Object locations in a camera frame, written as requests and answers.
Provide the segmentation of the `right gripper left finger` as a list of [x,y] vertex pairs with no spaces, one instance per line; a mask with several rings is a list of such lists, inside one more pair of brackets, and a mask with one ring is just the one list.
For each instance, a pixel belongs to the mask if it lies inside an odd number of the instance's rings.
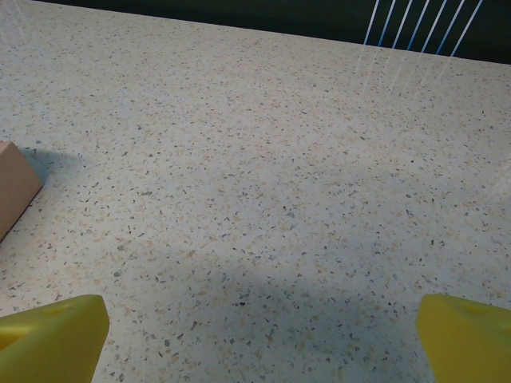
[[91,382],[109,316],[88,294],[1,318],[2,382]]

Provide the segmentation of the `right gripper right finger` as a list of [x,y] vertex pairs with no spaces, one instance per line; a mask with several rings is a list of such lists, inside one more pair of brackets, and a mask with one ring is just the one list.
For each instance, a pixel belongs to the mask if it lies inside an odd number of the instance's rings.
[[428,294],[416,327],[436,382],[510,381],[509,310]]

